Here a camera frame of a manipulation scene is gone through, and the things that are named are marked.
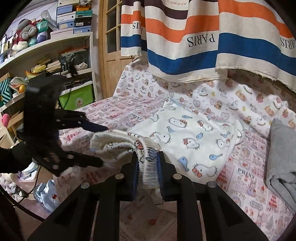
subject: pink printed bed sheet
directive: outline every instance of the pink printed bed sheet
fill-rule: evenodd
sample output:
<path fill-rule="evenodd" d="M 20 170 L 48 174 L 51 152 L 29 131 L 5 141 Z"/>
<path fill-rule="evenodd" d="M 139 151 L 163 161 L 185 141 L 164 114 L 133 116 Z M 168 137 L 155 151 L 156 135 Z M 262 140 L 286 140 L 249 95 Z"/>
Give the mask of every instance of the pink printed bed sheet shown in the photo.
<path fill-rule="evenodd" d="M 194 106 L 209 120 L 240 120 L 251 133 L 268 139 L 274 118 L 296 129 L 296 99 L 266 79 L 243 70 L 229 70 L 225 80 L 174 83 L 152 76 L 147 61 L 124 68 L 114 95 L 171 98 Z"/>
<path fill-rule="evenodd" d="M 163 103 L 164 99 L 157 97 L 114 96 L 79 110 L 95 123 L 126 130 L 152 116 Z M 246 134 L 246 139 L 232 151 L 217 183 L 269 240 L 275 241 L 288 226 L 292 213 L 264 184 L 268 141 L 257 133 Z M 60 140 L 64 150 L 91 155 L 92 135 L 82 128 L 68 129 L 61 131 Z M 110 166 L 67 169 L 59 178 L 54 177 L 60 201 L 82 182 L 99 183 L 118 171 Z M 176 240 L 176 214 L 157 208 L 146 192 L 140 192 L 134 202 L 121 205 L 120 240 Z"/>

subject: white blanket with cartoon print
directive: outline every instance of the white blanket with cartoon print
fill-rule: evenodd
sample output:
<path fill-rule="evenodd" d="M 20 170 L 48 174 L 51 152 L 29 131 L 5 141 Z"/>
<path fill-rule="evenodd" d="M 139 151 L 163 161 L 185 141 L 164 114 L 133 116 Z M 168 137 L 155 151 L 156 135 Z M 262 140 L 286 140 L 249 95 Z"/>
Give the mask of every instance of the white blanket with cartoon print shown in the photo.
<path fill-rule="evenodd" d="M 128 129 L 158 143 L 178 173 L 198 183 L 216 180 L 233 147 L 243 139 L 239 121 L 207 118 L 168 100 L 154 116 Z"/>

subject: white box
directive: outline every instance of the white box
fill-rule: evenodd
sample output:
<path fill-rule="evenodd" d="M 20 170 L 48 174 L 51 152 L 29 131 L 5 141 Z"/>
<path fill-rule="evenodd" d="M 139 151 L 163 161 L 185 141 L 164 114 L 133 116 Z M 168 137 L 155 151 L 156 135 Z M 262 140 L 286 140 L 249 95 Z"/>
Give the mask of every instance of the white box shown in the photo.
<path fill-rule="evenodd" d="M 79 0 L 59 0 L 57 6 L 62 7 L 69 4 L 79 5 Z"/>
<path fill-rule="evenodd" d="M 68 12 L 68 13 L 63 13 L 60 15 L 57 15 L 57 23 L 61 21 L 67 21 L 67 20 L 75 20 L 76 17 L 76 11 L 74 12 Z"/>

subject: door window pane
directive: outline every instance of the door window pane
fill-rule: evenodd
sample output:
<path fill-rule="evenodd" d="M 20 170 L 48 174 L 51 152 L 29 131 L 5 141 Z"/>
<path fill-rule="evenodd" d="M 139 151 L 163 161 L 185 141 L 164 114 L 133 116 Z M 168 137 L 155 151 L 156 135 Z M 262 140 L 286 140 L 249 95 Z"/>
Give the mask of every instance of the door window pane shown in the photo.
<path fill-rule="evenodd" d="M 121 40 L 120 27 L 118 28 L 118 31 L 119 31 L 119 47 L 121 47 L 121 45 L 120 45 L 120 40 Z"/>
<path fill-rule="evenodd" d="M 116 5 L 116 0 L 109 0 L 108 2 L 108 10 Z"/>
<path fill-rule="evenodd" d="M 107 30 L 116 26 L 116 9 L 107 14 Z"/>
<path fill-rule="evenodd" d="M 116 29 L 107 34 L 108 53 L 116 52 Z"/>
<path fill-rule="evenodd" d="M 121 23 L 121 4 L 119 5 L 119 23 Z"/>

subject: striped fabric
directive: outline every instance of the striped fabric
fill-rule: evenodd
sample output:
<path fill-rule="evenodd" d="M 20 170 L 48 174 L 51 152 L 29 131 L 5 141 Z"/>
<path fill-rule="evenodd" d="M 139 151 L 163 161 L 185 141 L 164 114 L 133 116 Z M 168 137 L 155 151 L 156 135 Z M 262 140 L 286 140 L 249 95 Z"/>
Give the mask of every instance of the striped fabric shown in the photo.
<path fill-rule="evenodd" d="M 216 80 L 217 0 L 123 0 L 121 55 L 148 55 L 149 70 L 174 82 Z"/>
<path fill-rule="evenodd" d="M 296 44 L 263 0 L 123 0 L 121 54 L 148 56 L 173 82 L 216 80 L 245 69 L 296 91 Z"/>
<path fill-rule="evenodd" d="M 296 44 L 263 0 L 218 0 L 217 69 L 246 69 L 296 91 Z"/>

